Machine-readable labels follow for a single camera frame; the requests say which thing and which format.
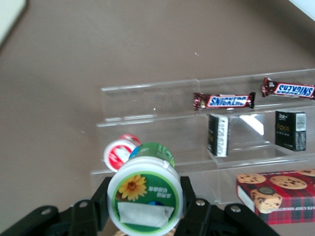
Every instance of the red packaging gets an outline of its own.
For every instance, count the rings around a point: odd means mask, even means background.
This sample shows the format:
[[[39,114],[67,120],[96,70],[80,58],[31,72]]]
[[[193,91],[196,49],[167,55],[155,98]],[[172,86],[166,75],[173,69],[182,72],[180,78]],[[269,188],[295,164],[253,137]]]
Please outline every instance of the red packaging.
[[[262,96],[269,95],[303,97],[315,100],[315,86],[273,81],[264,78],[261,87]]]
[[[117,172],[128,161],[130,154],[138,145],[140,145],[138,137],[132,134],[123,134],[106,146],[103,154],[106,166]]]
[[[237,195],[267,224],[315,221],[315,169],[237,175]]]
[[[248,95],[194,93],[193,108],[196,111],[212,108],[254,108],[255,95],[255,92]]]

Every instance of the small round tin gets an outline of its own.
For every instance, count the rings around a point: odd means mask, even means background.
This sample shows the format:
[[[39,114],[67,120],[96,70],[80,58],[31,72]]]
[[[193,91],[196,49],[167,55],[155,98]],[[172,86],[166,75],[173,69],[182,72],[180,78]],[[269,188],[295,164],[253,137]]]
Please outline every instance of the small round tin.
[[[140,145],[139,139],[132,134],[123,134],[119,139],[111,142],[104,150],[104,162],[114,171],[126,162],[132,151]]]
[[[261,187],[258,189],[258,192],[266,195],[274,195],[276,193],[275,190],[270,187]]]

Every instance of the jar lid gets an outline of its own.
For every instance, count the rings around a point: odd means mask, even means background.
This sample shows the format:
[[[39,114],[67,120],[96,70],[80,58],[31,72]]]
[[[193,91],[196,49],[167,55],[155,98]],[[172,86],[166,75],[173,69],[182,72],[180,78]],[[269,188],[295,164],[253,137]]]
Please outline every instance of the jar lid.
[[[126,162],[132,151],[136,148],[133,142],[116,140],[111,142],[104,151],[104,162],[114,172]]]
[[[122,136],[119,137],[119,139],[128,140],[135,144],[136,146],[140,145],[139,138],[133,134],[123,134]]]

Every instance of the snickers logo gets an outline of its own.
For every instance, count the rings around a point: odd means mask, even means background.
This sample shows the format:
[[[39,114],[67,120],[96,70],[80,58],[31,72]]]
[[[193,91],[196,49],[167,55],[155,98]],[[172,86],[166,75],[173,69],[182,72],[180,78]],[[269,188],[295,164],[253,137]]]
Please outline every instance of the snickers logo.
[[[306,85],[285,85],[279,84],[275,90],[275,94],[280,95],[295,95],[300,97],[311,97],[314,92],[314,87]]]
[[[250,102],[249,96],[211,96],[208,107],[244,107]]]

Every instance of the cookie image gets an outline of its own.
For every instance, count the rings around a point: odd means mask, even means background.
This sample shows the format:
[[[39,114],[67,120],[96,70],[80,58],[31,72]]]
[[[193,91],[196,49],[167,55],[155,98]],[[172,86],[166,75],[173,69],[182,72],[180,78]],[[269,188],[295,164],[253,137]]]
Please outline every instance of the cookie image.
[[[237,180],[240,183],[263,183],[266,180],[265,176],[260,174],[246,174],[246,175],[237,175]]]
[[[315,177],[315,169],[297,170],[296,172],[301,174],[301,175]]]
[[[272,188],[262,187],[251,191],[251,199],[260,213],[269,214],[280,207],[283,198]]]
[[[290,176],[273,176],[270,178],[270,181],[279,187],[287,189],[304,189],[307,187],[303,180]]]

